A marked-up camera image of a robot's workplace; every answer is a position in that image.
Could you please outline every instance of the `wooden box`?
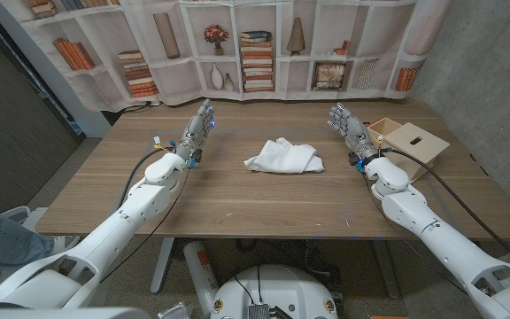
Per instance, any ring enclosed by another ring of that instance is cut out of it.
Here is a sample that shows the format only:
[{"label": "wooden box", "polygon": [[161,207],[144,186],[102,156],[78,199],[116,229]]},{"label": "wooden box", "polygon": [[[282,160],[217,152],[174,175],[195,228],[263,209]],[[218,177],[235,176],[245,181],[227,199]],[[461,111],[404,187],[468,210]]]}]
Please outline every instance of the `wooden box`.
[{"label": "wooden box", "polygon": [[[401,125],[387,118],[369,124],[367,129],[373,139],[383,135],[382,148],[399,149],[413,155],[429,167],[434,166],[437,155],[450,145],[412,123]],[[404,156],[395,153],[385,153],[385,156],[408,174],[411,183],[426,173],[426,169]]]}]

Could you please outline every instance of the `white cylinder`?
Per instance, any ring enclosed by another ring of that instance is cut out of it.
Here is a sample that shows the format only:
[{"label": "white cylinder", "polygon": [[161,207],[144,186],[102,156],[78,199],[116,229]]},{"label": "white cylinder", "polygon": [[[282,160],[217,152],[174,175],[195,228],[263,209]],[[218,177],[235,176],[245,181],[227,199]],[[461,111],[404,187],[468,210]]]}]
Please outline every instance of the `white cylinder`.
[{"label": "white cylinder", "polygon": [[202,306],[204,318],[210,317],[213,299],[220,288],[213,275],[212,266],[202,243],[195,241],[184,246],[184,257],[192,276],[196,295]]}]

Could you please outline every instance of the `picture frame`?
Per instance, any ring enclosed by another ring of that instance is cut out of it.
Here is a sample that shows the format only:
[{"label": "picture frame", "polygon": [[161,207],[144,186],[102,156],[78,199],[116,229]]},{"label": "picture frame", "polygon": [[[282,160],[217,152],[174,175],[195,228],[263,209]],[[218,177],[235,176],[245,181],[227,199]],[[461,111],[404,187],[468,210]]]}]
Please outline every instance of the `picture frame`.
[{"label": "picture frame", "polygon": [[312,80],[313,90],[341,91],[347,73],[345,62],[315,62]]}]

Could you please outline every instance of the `bookshelf backdrop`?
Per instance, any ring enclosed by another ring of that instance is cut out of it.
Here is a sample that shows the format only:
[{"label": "bookshelf backdrop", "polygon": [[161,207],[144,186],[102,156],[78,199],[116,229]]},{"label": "bookshelf backdrop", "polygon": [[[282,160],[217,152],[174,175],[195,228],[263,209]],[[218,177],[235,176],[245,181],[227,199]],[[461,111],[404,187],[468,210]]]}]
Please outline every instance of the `bookshelf backdrop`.
[{"label": "bookshelf backdrop", "polygon": [[96,111],[197,97],[403,98],[452,4],[0,1]]}]

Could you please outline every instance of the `door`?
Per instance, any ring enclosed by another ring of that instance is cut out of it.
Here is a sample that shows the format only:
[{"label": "door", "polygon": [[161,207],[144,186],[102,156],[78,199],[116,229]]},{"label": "door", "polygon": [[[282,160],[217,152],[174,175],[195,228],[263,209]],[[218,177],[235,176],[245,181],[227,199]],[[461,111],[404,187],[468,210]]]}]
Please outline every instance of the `door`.
[{"label": "door", "polygon": [[77,146],[0,50],[0,212],[25,205]]}]

